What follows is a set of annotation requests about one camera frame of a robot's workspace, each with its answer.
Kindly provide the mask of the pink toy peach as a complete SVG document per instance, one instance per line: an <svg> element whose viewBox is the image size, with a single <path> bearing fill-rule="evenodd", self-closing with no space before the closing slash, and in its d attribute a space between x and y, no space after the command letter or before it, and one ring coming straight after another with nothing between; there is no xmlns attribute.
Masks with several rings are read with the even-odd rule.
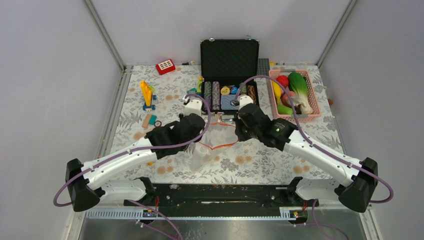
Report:
<svg viewBox="0 0 424 240"><path fill-rule="evenodd" d="M293 91L289 91L288 94L283 93L282 96L280 97L281 103L287 107L290 107L291 103L289 98L296 97L296 96L297 96L296 93Z"/></svg>

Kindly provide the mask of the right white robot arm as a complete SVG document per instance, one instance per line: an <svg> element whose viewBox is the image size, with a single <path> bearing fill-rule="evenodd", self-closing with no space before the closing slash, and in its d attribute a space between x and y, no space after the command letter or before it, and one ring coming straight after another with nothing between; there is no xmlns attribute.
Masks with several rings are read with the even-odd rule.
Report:
<svg viewBox="0 0 424 240"><path fill-rule="evenodd" d="M234 117L235 134L239 141L257 139L269 148L298 156L330 175L329 179L295 177L287 187L287 201L299 206L314 199L336 201L348 209L363 213L371 202L378 181L368 175L378 173L378 164L367 157L357 158L341 154L303 134L295 124L276 118L271 120L253 100L243 95Z"/></svg>

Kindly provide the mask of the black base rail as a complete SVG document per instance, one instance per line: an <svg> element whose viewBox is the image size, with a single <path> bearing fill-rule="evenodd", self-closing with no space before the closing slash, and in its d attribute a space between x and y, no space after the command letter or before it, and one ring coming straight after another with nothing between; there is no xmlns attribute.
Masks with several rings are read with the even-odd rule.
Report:
<svg viewBox="0 0 424 240"><path fill-rule="evenodd" d="M302 216L313 200L305 200L289 185L152 183L140 200L125 206L151 207L168 218L282 218Z"/></svg>

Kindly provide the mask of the green yellow toy figure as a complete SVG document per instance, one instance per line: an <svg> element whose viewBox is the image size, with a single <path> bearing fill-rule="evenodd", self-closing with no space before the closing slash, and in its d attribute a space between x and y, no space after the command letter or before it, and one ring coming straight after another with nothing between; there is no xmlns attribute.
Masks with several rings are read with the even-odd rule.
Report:
<svg viewBox="0 0 424 240"><path fill-rule="evenodd" d="M197 81L197 87L196 87L196 92L198 94L201 94L202 93L202 84L203 84L203 81L204 81L203 77L202 76L199 76L198 77L198 81Z"/></svg>

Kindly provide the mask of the grey building baseplate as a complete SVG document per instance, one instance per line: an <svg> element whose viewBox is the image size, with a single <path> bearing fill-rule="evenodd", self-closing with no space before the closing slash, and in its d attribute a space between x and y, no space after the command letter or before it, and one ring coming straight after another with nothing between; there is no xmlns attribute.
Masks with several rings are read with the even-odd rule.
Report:
<svg viewBox="0 0 424 240"><path fill-rule="evenodd" d="M256 74L258 76L268 76L270 66L270 60L268 58L259 58L257 62Z"/></svg>

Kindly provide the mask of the dark toy eggplant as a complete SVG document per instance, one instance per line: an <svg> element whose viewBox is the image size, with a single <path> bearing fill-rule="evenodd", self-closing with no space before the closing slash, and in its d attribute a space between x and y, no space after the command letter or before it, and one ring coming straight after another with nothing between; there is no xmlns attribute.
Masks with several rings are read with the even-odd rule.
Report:
<svg viewBox="0 0 424 240"><path fill-rule="evenodd" d="M301 114L302 114L302 111L301 111L300 107L295 106L295 107L294 107L294 109L295 109L295 113L296 113L297 115L301 115Z"/></svg>

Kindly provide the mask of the red white toy block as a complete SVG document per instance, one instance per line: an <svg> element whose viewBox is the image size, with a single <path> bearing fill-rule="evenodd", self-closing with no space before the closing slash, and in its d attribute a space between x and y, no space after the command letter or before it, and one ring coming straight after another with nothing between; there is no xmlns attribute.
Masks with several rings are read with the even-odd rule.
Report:
<svg viewBox="0 0 424 240"><path fill-rule="evenodd" d="M155 65L155 68L159 75L164 75L169 72L172 72L176 69L176 65L172 59L167 59Z"/></svg>

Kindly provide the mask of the yellow toy banana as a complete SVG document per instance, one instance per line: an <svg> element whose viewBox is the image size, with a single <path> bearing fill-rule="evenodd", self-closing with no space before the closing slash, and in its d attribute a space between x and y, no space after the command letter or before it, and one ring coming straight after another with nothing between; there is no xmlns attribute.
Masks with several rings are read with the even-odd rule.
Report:
<svg viewBox="0 0 424 240"><path fill-rule="evenodd" d="M281 96L282 96L282 89L279 86L279 84L275 81L272 81L272 89L274 92L275 100L277 105L281 105Z"/></svg>

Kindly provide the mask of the yellow blue toy cart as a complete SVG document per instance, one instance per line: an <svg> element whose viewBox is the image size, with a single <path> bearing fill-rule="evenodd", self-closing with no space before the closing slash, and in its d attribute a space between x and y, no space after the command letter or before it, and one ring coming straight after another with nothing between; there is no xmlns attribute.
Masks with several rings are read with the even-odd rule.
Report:
<svg viewBox="0 0 424 240"><path fill-rule="evenodd" d="M140 82L140 89L144 99L142 109L147 112L155 110L155 101L157 100L157 96L153 93L153 88L143 80Z"/></svg>

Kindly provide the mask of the green white bok choy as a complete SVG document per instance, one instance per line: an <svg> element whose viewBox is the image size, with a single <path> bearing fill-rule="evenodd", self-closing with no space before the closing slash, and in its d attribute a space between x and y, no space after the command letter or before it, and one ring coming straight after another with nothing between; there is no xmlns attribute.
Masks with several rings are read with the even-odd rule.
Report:
<svg viewBox="0 0 424 240"><path fill-rule="evenodd" d="M308 101L308 85L302 75L298 72L291 72L288 75L289 88L296 94L292 98L293 103L300 109L304 115L313 113L313 109Z"/></svg>

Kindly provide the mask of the teal blue block stack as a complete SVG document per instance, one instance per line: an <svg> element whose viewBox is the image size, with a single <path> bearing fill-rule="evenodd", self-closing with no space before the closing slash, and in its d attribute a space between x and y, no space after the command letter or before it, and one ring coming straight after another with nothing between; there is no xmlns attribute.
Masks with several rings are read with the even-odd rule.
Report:
<svg viewBox="0 0 424 240"><path fill-rule="evenodd" d="M198 91L196 88L191 88L189 89L187 92L187 94L184 96L184 98L198 98L198 97L202 97L202 92Z"/></svg>

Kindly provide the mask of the clear orange-zip bag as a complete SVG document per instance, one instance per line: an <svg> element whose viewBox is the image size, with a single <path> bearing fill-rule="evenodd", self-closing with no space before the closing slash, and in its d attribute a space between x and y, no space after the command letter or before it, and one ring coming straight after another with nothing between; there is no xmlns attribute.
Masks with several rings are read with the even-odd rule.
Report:
<svg viewBox="0 0 424 240"><path fill-rule="evenodd" d="M190 169L199 171L207 162L238 142L235 125L230 121L222 121L220 114L211 118L211 123L201 140L191 143L187 152L191 154Z"/></svg>

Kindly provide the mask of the pink plastic basket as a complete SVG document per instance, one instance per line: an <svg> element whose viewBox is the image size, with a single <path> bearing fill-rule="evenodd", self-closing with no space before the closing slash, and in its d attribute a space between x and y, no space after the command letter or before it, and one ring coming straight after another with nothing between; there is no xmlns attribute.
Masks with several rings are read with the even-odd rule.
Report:
<svg viewBox="0 0 424 240"><path fill-rule="evenodd" d="M300 122L312 122L322 113L306 69L271 69L268 75L285 87L282 90L277 83L267 83L271 112L274 118L294 121L293 113Z"/></svg>

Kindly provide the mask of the black poker chip case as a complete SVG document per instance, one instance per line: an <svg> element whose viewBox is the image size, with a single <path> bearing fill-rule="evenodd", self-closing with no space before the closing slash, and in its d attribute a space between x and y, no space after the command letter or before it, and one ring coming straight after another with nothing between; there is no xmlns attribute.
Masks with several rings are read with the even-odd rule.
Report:
<svg viewBox="0 0 424 240"><path fill-rule="evenodd" d="M200 42L201 96L214 114L234 115L237 106L230 104L230 92L222 96L221 89L240 90L240 95L250 94L259 106L258 85L251 80L257 74L260 42L256 39L204 39Z"/></svg>

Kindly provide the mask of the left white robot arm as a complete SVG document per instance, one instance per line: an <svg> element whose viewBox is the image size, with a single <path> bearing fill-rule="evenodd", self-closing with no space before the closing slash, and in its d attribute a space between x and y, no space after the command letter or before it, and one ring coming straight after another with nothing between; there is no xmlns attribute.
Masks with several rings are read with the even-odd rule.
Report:
<svg viewBox="0 0 424 240"><path fill-rule="evenodd" d="M104 157L87 162L77 158L68 161L65 184L56 193L54 205L61 206L58 198L63 190L68 191L74 212L89 210L102 201L135 200L144 206L152 204L155 192L148 180L113 178L143 163L176 155L202 138L210 123L203 119L202 109L210 115L210 108L197 94L187 94L183 99L184 112L179 120L155 127L130 146Z"/></svg>

